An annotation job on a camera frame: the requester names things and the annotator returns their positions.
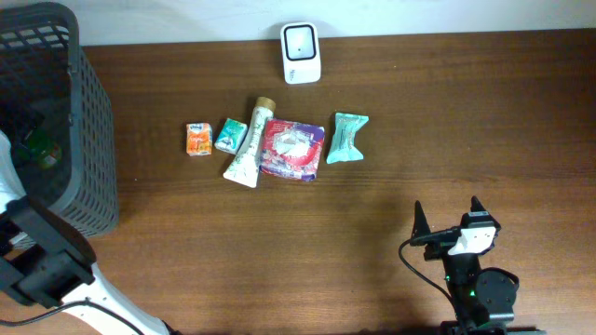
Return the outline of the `green wet wipes pack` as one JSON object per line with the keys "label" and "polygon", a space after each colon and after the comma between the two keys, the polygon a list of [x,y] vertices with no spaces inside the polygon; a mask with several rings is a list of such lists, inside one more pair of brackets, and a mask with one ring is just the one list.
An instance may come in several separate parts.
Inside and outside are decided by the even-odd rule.
{"label": "green wet wipes pack", "polygon": [[326,158],[327,164],[359,161],[364,159],[363,153],[355,145],[355,138],[360,129],[364,127],[368,121],[369,117],[366,115],[346,113],[335,114],[335,131]]}

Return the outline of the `teal tissue pack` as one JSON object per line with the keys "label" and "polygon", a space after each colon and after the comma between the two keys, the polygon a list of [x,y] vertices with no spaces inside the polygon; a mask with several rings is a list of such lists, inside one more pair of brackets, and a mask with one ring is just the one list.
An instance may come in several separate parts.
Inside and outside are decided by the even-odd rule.
{"label": "teal tissue pack", "polygon": [[236,154],[248,132],[248,126],[227,118],[215,141],[215,148],[228,154]]}

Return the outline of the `white tube with cork cap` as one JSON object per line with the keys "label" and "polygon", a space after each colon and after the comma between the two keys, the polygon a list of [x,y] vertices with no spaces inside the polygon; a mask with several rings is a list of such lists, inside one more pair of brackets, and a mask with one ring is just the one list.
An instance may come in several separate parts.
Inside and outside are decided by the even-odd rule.
{"label": "white tube with cork cap", "polygon": [[236,157],[224,172],[225,179],[250,188],[257,186],[261,139],[266,123],[273,117],[275,109],[276,103],[267,97],[259,97],[256,100],[247,136]]}

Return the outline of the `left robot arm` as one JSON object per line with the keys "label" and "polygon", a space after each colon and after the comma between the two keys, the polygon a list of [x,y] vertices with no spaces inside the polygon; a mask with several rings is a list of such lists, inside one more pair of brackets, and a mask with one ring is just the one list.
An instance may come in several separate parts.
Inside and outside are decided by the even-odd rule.
{"label": "left robot arm", "polygon": [[83,235],[25,193],[10,149],[2,134],[1,291],[21,305],[39,304],[47,311],[1,325],[23,327],[66,313],[105,335],[175,334],[106,279]]}

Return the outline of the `red purple tissue pack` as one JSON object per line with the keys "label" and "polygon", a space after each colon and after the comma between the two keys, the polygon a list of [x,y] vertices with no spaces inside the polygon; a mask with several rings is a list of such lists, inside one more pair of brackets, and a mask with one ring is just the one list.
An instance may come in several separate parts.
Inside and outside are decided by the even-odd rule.
{"label": "red purple tissue pack", "polygon": [[272,118],[265,126],[260,170],[283,179],[313,181],[324,140],[324,127]]}

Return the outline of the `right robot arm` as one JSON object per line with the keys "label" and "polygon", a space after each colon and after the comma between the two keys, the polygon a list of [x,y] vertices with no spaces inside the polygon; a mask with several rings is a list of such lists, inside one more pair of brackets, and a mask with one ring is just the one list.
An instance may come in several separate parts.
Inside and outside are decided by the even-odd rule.
{"label": "right robot arm", "polygon": [[[455,320],[440,324],[440,334],[541,334],[537,328],[510,328],[520,279],[504,269],[482,268],[480,256],[494,248],[500,223],[473,196],[458,225],[433,232],[420,202],[414,203],[411,237],[399,248],[403,264],[443,294]],[[441,261],[446,287],[422,275],[403,256],[406,246],[423,247],[426,261]]]}

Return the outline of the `green lid jar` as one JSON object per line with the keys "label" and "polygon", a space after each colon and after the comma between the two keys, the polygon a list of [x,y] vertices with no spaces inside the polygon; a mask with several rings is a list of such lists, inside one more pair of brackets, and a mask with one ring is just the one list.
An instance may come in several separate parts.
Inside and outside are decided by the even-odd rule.
{"label": "green lid jar", "polygon": [[16,155],[25,163],[36,163],[41,169],[49,169],[60,163],[62,148],[41,128],[29,131],[15,149]]}

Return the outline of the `orange tissue pack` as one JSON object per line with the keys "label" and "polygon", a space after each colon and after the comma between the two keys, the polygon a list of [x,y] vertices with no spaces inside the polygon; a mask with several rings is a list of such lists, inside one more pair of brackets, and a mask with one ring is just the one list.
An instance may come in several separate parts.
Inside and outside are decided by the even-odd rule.
{"label": "orange tissue pack", "polygon": [[212,129],[209,123],[186,125],[186,153],[190,156],[210,155],[212,152]]}

